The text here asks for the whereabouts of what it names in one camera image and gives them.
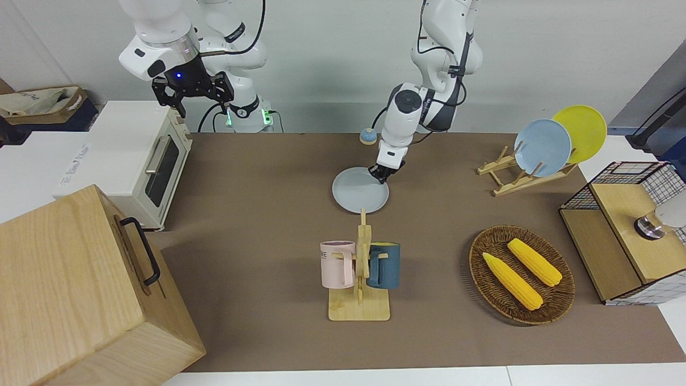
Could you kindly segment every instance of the oven window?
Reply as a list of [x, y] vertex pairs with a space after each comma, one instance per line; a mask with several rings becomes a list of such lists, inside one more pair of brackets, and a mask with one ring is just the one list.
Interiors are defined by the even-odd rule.
[[173, 140], [169, 141], [169, 147], [162, 158], [162, 164], [156, 174], [150, 175], [145, 187], [145, 194], [156, 207], [160, 207], [162, 198], [167, 191], [169, 179], [172, 177], [176, 160], [178, 159], [178, 147]]

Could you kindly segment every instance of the green indicator light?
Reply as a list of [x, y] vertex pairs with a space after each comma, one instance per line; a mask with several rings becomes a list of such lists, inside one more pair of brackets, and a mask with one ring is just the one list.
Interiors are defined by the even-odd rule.
[[265, 125], [272, 124], [272, 116], [264, 109], [262, 109], [262, 118]]

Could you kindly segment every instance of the black handle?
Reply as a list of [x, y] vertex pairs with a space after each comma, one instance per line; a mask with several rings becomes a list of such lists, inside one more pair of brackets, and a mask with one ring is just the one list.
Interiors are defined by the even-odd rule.
[[150, 244], [147, 243], [147, 238], [145, 237], [145, 234], [143, 233], [143, 227], [141, 224], [138, 222], [133, 217], [127, 217], [121, 221], [119, 221], [119, 224], [121, 226], [133, 224], [136, 225], [136, 230], [138, 231], [138, 235], [141, 237], [141, 241], [143, 241], [143, 246], [145, 247], [145, 252], [147, 253], [148, 258], [150, 259], [150, 265], [152, 265], [152, 276], [150, 276], [148, 279], [143, 280], [143, 284], [146, 286], [151, 285], [152, 283], [155, 283], [157, 280], [160, 279], [160, 266], [157, 265], [157, 260], [155, 260], [155, 255], [152, 253], [152, 250], [150, 249]]

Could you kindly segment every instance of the plate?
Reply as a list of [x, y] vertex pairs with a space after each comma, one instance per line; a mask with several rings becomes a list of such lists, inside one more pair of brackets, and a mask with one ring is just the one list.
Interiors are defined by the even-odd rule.
[[554, 120], [536, 120], [528, 124], [514, 141], [514, 155], [517, 165], [527, 174], [532, 174], [538, 164], [543, 166], [534, 177], [547, 177], [560, 171], [571, 153], [571, 139], [565, 127]]
[[364, 167], [343, 170], [333, 180], [331, 191], [338, 205], [352, 213], [360, 213], [362, 208], [367, 213], [377, 211], [389, 195], [388, 184], [380, 183]]
[[553, 116], [553, 120], [567, 129], [574, 152], [569, 163], [579, 163], [594, 156], [605, 143], [607, 124], [597, 110], [581, 104], [565, 107]]

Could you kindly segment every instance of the wooden mug holder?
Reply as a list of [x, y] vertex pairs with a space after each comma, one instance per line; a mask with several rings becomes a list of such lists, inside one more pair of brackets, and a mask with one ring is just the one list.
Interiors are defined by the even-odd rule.
[[[329, 319], [332, 321], [387, 321], [390, 319], [388, 290], [369, 287], [369, 247], [372, 227], [367, 225], [366, 210], [362, 210], [357, 226], [355, 285], [351, 288], [329, 289]], [[388, 257], [382, 253], [379, 258]]]

